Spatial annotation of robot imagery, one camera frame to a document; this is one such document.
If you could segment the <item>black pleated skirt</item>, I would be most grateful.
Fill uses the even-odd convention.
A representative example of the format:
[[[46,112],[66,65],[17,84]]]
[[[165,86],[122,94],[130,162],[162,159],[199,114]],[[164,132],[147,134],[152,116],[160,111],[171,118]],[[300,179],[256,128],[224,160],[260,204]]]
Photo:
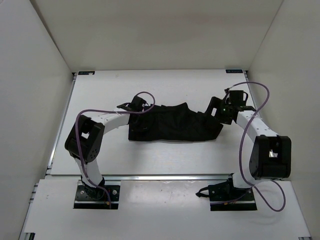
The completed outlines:
[[[128,139],[136,142],[215,140],[223,125],[212,115],[195,112],[187,103],[176,106],[156,105],[129,119]]]

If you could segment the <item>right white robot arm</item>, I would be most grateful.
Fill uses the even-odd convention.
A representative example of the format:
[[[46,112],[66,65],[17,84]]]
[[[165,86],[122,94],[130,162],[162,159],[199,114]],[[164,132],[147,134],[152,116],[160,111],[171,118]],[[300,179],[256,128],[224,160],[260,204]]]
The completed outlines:
[[[224,182],[208,186],[209,196],[214,201],[230,202],[239,199],[259,183],[288,178],[291,174],[292,142],[270,129],[258,116],[258,111],[247,105],[249,95],[243,90],[225,91],[220,99],[212,97],[207,114],[215,111],[214,117],[225,125],[236,123],[243,129],[240,142],[245,137],[253,142],[248,167],[239,162],[239,172],[232,173]]]

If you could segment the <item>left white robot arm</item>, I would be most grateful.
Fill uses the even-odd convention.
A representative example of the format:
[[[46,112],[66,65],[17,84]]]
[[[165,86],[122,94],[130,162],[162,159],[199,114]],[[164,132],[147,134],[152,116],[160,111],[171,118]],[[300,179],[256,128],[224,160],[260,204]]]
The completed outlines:
[[[76,116],[64,148],[76,161],[81,182],[95,201],[105,199],[109,206],[112,203],[97,162],[104,135],[128,125],[130,117],[146,114],[155,105],[155,97],[147,91],[141,91],[131,102],[120,104],[114,110],[85,109]]]

